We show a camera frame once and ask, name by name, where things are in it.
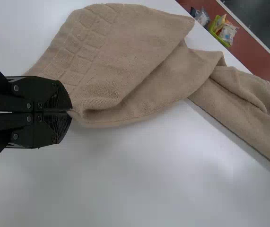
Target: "beige towel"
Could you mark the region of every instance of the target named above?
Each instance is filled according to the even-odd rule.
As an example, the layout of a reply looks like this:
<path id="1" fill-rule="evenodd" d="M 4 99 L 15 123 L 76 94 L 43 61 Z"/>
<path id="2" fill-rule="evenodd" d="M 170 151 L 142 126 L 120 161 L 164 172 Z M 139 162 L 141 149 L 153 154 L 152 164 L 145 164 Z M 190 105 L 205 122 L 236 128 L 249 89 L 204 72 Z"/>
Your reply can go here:
<path id="1" fill-rule="evenodd" d="M 91 5 L 26 75 L 60 80 L 87 127 L 140 121 L 188 97 L 270 159 L 270 84 L 227 67 L 222 52 L 188 49 L 193 25 L 140 5 Z"/>

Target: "packaged snack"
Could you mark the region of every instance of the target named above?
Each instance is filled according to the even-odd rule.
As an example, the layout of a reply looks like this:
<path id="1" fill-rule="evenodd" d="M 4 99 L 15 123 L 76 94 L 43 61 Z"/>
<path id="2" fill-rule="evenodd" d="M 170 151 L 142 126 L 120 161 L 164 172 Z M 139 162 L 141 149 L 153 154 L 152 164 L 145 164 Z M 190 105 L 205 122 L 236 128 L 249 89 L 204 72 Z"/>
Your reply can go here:
<path id="1" fill-rule="evenodd" d="M 202 7 L 200 13 L 195 17 L 195 19 L 201 24 L 203 27 L 206 27 L 210 22 L 210 17 L 205 11 L 204 7 Z"/>
<path id="2" fill-rule="evenodd" d="M 219 34 L 219 37 L 227 42 L 228 44 L 232 45 L 234 41 L 234 36 L 238 31 L 238 27 L 233 26 L 231 24 L 224 24 L 222 27 L 222 31 Z"/>
<path id="3" fill-rule="evenodd" d="M 217 33 L 219 30 L 222 29 L 224 23 L 226 21 L 226 14 L 222 15 L 215 23 L 215 26 L 214 26 L 214 32 Z"/>
<path id="4" fill-rule="evenodd" d="M 191 7 L 190 15 L 195 18 L 200 13 L 199 10 L 196 10 L 194 7 Z"/>

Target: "towel fold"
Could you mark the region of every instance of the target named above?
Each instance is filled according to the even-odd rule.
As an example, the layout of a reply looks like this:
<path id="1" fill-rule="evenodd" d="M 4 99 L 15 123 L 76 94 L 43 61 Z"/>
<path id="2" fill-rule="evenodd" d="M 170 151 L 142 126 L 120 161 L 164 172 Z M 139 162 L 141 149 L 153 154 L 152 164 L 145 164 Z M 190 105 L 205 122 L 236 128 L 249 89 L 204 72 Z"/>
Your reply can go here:
<path id="1" fill-rule="evenodd" d="M 91 5 L 71 13 L 25 75 L 60 80 L 69 114 L 87 127 L 141 121 L 189 98 L 270 160 L 270 84 L 226 66 L 222 52 L 187 48 L 193 26 L 141 5 Z"/>

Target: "bolt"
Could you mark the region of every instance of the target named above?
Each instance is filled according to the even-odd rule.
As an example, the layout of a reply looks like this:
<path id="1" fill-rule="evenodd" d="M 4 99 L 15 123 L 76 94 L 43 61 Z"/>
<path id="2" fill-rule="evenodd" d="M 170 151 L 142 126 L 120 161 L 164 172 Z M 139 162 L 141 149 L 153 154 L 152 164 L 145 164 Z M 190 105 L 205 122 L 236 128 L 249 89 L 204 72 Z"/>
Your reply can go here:
<path id="1" fill-rule="evenodd" d="M 52 136 L 52 142 L 56 143 L 56 137 L 55 136 Z"/>
<path id="2" fill-rule="evenodd" d="M 41 103 L 37 103 L 38 109 L 42 109 L 42 104 Z"/>
<path id="3" fill-rule="evenodd" d="M 42 122 L 42 117 L 40 115 L 37 116 L 37 121 L 38 121 L 38 123 Z"/>
<path id="4" fill-rule="evenodd" d="M 15 85 L 15 86 L 14 86 L 14 91 L 19 91 L 18 85 Z"/>
<path id="5" fill-rule="evenodd" d="M 17 139 L 18 139 L 18 134 L 15 133 L 15 134 L 13 135 L 13 139 L 14 139 L 14 140 L 17 140 Z"/>

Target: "white table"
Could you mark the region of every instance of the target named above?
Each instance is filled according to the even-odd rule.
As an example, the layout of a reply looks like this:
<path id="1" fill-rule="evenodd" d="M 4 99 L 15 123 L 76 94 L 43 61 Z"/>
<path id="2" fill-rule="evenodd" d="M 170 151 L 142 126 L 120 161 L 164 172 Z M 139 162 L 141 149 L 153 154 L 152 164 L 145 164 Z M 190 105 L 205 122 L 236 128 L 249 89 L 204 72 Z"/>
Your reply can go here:
<path id="1" fill-rule="evenodd" d="M 117 0 L 189 15 L 174 0 Z M 68 14 L 97 0 L 0 0 L 0 70 L 18 76 Z M 189 47 L 221 50 L 196 24 Z M 0 154 L 0 227 L 269 227 L 270 162 L 189 100 L 58 146 Z"/>

